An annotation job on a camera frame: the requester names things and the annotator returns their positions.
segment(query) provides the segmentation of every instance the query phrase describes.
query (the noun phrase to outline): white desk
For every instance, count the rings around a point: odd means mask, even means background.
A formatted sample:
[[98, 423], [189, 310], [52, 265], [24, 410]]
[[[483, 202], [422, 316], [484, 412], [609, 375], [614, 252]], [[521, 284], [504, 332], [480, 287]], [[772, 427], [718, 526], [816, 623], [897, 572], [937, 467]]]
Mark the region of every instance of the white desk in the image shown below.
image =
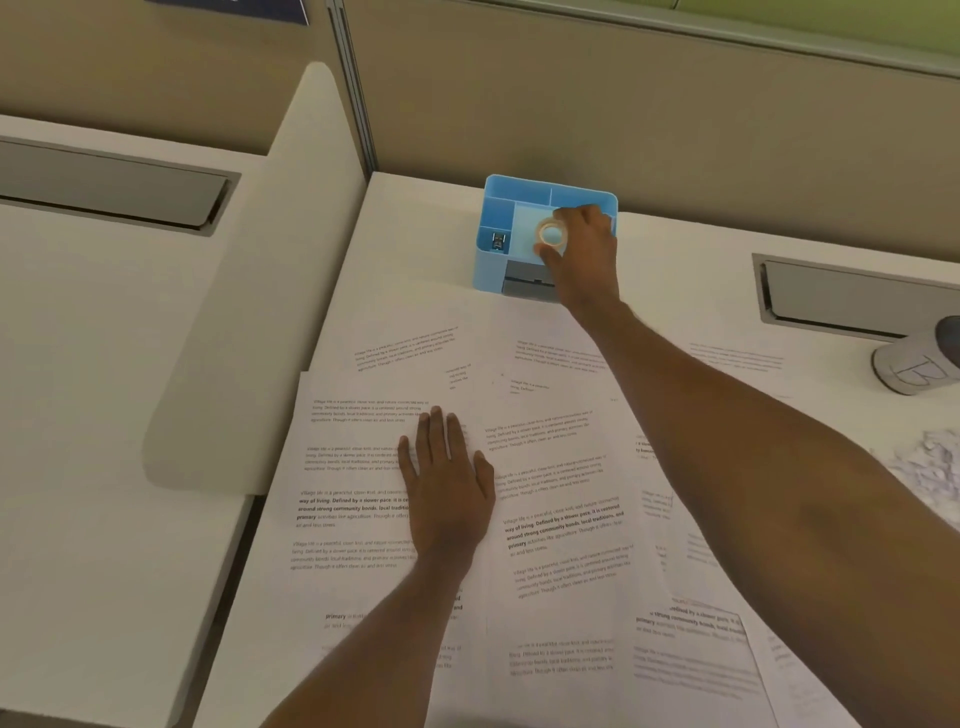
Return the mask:
[[0, 709], [164, 728], [250, 502], [159, 490], [140, 448], [261, 158], [0, 135], [243, 175], [212, 237], [0, 205]]
[[[374, 175], [311, 369], [334, 361], [338, 339], [362, 311], [489, 296], [470, 288], [482, 199], [479, 189]], [[801, 352], [805, 372], [823, 387], [812, 406], [856, 439], [885, 447], [909, 443], [918, 427], [960, 425], [960, 387], [933, 403], [887, 392], [868, 363], [877, 342], [762, 324], [751, 253], [951, 282], [960, 282], [960, 265], [636, 214], [620, 216], [619, 239], [621, 291], [640, 316], [674, 338], [705, 324], [722, 336], [734, 323], [739, 334]], [[435, 286], [419, 286], [425, 281], [450, 288], [441, 298]], [[864, 406], [877, 417], [865, 418]], [[265, 513], [260, 532], [272, 527]], [[286, 595], [276, 604], [267, 566], [274, 554], [262, 543], [254, 538], [196, 728], [255, 728], [318, 659], [303, 648], [316, 631], [316, 607]]]

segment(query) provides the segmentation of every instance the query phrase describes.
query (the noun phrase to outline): cubicle divider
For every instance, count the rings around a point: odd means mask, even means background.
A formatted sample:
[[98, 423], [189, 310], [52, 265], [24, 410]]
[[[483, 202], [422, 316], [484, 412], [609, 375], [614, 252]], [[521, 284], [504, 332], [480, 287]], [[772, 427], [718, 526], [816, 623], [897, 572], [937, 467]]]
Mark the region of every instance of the cubicle divider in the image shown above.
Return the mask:
[[303, 5], [309, 27], [144, 0], [0, 3], [0, 113], [266, 154], [309, 62], [350, 109], [327, 4]]
[[960, 260], [960, 82], [455, 0], [345, 0], [379, 168]]

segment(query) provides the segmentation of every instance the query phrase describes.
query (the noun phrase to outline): right hand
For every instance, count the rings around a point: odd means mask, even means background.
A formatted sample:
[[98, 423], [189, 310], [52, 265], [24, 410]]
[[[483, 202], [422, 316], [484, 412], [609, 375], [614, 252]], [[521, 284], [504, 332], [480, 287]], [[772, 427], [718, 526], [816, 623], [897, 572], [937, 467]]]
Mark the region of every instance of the right hand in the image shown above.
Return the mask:
[[550, 270], [560, 303], [580, 320], [598, 304], [618, 302], [616, 238], [610, 216], [597, 205], [561, 207], [553, 216], [566, 225], [564, 254], [542, 243], [534, 246], [534, 253]]

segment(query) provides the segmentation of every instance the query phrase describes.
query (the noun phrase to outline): blue desk organizer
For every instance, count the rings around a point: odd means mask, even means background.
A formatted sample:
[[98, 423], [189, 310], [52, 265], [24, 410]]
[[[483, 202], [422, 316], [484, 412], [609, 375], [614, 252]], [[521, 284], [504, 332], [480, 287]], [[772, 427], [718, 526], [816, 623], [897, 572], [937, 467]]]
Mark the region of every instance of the blue desk organizer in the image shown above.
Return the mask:
[[616, 196], [565, 184], [490, 175], [484, 185], [483, 211], [477, 231], [473, 287], [478, 291], [556, 301], [550, 272], [538, 255], [537, 225], [558, 207], [598, 205], [613, 220], [616, 235]]

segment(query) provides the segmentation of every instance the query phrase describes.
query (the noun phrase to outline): hand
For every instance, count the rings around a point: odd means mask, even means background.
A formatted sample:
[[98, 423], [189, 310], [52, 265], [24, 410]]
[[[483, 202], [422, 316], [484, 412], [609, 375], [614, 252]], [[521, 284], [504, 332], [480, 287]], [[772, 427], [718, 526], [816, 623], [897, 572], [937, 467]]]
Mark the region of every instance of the hand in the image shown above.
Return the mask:
[[550, 270], [560, 303], [579, 321], [596, 304], [620, 300], [612, 220], [596, 205], [561, 207], [553, 216], [566, 224], [564, 254], [542, 243], [534, 253]]
[[487, 534], [496, 494], [493, 466], [479, 450], [473, 467], [467, 455], [464, 431], [457, 416], [446, 416], [450, 455], [446, 454], [444, 413], [434, 407], [420, 415], [417, 426], [417, 459], [420, 474], [410, 459], [410, 443], [400, 438], [397, 455], [410, 501], [410, 531], [418, 556], [433, 552], [451, 558], [473, 557]]

